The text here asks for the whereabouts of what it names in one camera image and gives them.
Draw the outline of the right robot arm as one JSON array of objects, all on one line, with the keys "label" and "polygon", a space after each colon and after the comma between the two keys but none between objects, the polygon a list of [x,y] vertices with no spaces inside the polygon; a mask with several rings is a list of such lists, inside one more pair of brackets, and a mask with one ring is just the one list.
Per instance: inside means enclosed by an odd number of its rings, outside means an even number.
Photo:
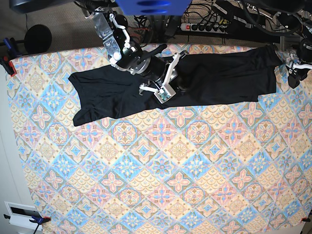
[{"label": "right robot arm", "polygon": [[187,90],[187,85],[176,69],[178,62],[186,56],[186,51],[174,53],[168,61],[157,57],[167,48],[166,44],[150,52],[143,51],[130,37],[127,19],[112,10],[116,3],[111,0],[76,0],[74,4],[87,19],[93,20],[110,64],[119,71],[147,79],[146,83],[140,85],[140,92],[152,92],[161,103],[165,103],[177,91]]}]

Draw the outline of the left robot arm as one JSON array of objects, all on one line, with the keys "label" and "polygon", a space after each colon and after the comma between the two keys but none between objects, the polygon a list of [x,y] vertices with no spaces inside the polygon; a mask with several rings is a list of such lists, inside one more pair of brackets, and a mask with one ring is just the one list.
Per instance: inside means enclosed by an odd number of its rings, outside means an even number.
[{"label": "left robot arm", "polygon": [[[310,0],[241,0],[246,18],[265,34],[276,37],[299,35],[302,40],[296,46],[296,55],[286,62],[288,84],[296,88],[312,69],[312,2]],[[267,30],[260,25],[259,18],[273,18],[279,28]]]}]

